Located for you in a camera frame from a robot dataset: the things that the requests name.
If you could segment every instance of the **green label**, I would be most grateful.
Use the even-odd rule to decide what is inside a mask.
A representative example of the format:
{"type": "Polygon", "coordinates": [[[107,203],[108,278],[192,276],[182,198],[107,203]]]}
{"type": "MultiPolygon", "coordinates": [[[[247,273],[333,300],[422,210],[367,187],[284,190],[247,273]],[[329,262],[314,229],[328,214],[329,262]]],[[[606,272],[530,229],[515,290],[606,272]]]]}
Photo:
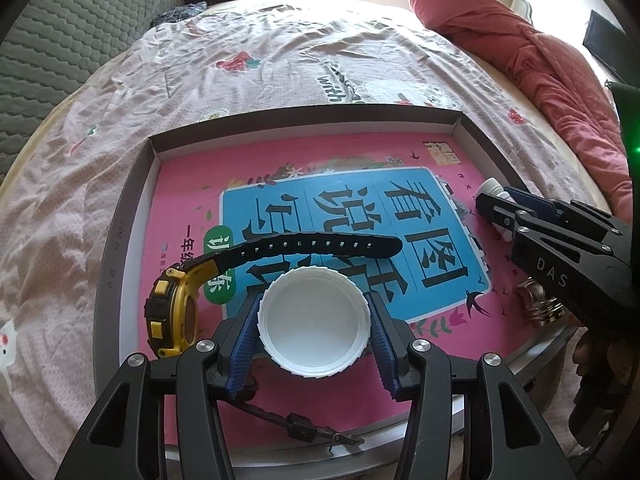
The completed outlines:
{"type": "MultiPolygon", "coordinates": [[[[233,247],[234,236],[225,225],[216,225],[204,235],[204,252],[218,252],[233,247]]],[[[204,295],[213,304],[225,304],[236,293],[236,270],[229,269],[204,284],[204,295]]]]}

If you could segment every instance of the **black strap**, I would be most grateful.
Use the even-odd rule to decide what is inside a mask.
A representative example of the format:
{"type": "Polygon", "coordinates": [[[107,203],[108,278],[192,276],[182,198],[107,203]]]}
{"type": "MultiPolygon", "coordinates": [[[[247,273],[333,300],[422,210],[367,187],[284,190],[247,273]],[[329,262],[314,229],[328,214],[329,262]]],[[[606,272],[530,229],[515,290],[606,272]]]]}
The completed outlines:
{"type": "Polygon", "coordinates": [[[337,444],[342,446],[359,446],[364,443],[363,438],[340,433],[329,426],[315,426],[311,419],[297,413],[289,413],[289,416],[284,417],[277,413],[268,412],[254,404],[249,404],[244,400],[234,399],[228,400],[227,402],[239,410],[249,413],[249,415],[257,416],[271,424],[276,424],[281,428],[285,428],[287,433],[289,433],[289,436],[296,440],[311,443],[316,437],[326,438],[331,441],[329,452],[331,452],[331,448],[337,444]]]}
{"type": "Polygon", "coordinates": [[[335,256],[366,256],[391,258],[402,250],[402,240],[395,236],[346,233],[286,233],[263,236],[220,252],[205,253],[182,264],[188,272],[214,260],[218,273],[248,262],[283,254],[333,254],[335,256]]]}

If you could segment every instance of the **swallow illustration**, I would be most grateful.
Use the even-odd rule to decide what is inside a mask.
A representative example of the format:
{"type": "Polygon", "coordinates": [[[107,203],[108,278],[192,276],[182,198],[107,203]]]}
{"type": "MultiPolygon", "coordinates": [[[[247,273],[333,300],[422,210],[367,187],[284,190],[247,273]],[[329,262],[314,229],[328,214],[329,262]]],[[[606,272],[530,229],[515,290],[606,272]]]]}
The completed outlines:
{"type": "Polygon", "coordinates": [[[489,314],[484,308],[482,308],[476,302],[476,298],[480,296],[482,292],[469,292],[468,290],[466,290],[465,292],[466,292],[466,310],[468,311],[469,317],[471,317],[472,307],[476,309],[483,316],[491,317],[491,314],[489,314]]]}

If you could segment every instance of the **watch button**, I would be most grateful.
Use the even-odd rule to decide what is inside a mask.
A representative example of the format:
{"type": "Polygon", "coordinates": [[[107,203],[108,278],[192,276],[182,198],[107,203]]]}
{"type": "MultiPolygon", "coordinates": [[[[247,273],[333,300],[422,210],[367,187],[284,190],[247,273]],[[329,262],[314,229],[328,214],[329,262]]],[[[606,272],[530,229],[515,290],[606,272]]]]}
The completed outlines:
{"type": "Polygon", "coordinates": [[[153,339],[162,339],[162,323],[158,321],[152,321],[151,325],[151,337],[153,339]]]}
{"type": "Polygon", "coordinates": [[[160,280],[159,282],[156,283],[154,294],[157,294],[158,296],[164,296],[168,289],[169,289],[169,282],[166,282],[165,280],[160,280]]]}

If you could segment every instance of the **black watch strap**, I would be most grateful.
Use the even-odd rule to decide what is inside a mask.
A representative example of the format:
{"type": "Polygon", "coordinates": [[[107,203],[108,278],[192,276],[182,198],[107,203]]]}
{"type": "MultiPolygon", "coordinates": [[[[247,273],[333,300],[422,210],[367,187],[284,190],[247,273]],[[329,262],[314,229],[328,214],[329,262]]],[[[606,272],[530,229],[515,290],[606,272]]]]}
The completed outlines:
{"type": "Polygon", "coordinates": [[[299,232],[267,235],[217,253],[206,253],[187,260],[182,270],[214,261],[218,275],[248,262],[286,254],[332,254],[390,258],[402,250],[402,240],[395,236],[327,232],[299,232]]]}

